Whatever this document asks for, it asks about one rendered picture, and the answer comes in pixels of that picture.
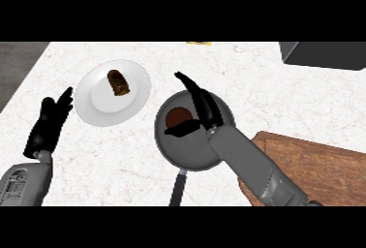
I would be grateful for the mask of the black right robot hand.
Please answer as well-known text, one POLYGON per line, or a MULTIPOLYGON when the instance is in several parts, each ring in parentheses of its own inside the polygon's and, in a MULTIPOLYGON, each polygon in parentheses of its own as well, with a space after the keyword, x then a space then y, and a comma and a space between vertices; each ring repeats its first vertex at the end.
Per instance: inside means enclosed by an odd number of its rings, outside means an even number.
POLYGON ((210 93, 197 85, 185 74, 176 72, 174 76, 182 80, 192 95, 198 119, 185 120, 180 124, 167 128, 164 133, 177 138, 183 138, 198 131, 201 127, 205 127, 207 130, 219 128, 223 125, 223 118, 210 93))

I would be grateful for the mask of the brown cupcake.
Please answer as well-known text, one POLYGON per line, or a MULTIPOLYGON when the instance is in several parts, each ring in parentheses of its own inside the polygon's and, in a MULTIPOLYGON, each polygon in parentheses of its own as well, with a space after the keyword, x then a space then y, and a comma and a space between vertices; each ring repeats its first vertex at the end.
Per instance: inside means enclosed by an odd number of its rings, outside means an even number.
POLYGON ((173 128, 186 120, 191 120, 192 118, 194 118, 192 112, 186 108, 182 107, 173 108, 166 116, 166 127, 173 128))

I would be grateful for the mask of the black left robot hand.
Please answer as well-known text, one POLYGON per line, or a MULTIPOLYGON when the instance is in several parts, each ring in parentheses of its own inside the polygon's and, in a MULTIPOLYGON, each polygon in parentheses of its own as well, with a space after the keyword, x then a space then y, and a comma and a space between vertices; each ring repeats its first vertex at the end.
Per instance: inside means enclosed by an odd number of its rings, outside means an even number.
POLYGON ((42 150, 53 152, 59 142, 61 131, 73 109, 73 87, 55 100, 46 97, 42 101, 40 115, 33 126, 22 155, 36 159, 34 154, 42 150))

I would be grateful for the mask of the white round plate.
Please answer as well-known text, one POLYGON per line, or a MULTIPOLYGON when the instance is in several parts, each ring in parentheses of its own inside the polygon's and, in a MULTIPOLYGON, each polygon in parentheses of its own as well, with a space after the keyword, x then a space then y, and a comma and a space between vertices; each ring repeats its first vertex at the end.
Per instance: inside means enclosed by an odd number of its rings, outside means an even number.
POLYGON ((127 121, 146 105, 152 83, 146 69, 133 61, 118 59, 96 66, 74 91, 74 108, 83 121, 96 127, 111 127, 127 121), (130 92, 117 96, 108 72, 118 70, 130 92))

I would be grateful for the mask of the brown wooden cutting board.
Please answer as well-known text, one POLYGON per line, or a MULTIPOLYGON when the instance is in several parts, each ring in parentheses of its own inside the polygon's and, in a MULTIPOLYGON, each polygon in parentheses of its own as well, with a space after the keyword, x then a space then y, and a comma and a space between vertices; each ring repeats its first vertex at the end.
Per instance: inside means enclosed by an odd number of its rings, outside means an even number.
POLYGON ((366 206, 366 153, 267 132, 251 141, 312 201, 366 206))

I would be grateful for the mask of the grey frying pan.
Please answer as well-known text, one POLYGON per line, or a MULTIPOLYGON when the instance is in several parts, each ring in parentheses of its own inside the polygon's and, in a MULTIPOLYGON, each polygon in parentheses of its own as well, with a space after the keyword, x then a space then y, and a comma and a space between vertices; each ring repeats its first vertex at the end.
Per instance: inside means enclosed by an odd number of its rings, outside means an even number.
POLYGON ((167 129, 167 113, 177 107, 186 108, 192 112, 192 119, 198 119, 192 96, 186 90, 176 93, 166 100, 160 107, 155 120, 155 140, 158 149, 168 163, 179 168, 170 197, 170 206, 179 206, 182 203, 188 178, 186 173, 189 171, 205 171, 216 167, 222 162, 208 146, 207 129, 204 127, 183 138, 177 138, 164 133, 167 129))

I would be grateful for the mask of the dark brown bread piece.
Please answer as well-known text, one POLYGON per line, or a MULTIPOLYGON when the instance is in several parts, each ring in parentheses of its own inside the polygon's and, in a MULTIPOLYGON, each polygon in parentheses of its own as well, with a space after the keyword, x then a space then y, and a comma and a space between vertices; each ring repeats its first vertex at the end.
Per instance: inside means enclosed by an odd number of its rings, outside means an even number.
POLYGON ((123 96, 130 92, 127 80, 118 70, 109 70, 108 80, 114 89, 114 94, 123 96))

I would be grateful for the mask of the dark grey appliance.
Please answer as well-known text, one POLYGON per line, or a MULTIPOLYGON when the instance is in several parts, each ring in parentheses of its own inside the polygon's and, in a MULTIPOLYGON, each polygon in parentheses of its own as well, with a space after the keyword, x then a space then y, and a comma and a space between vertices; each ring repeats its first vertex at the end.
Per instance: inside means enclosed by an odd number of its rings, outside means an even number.
POLYGON ((366 68, 366 42, 281 42, 288 65, 359 71, 366 68))

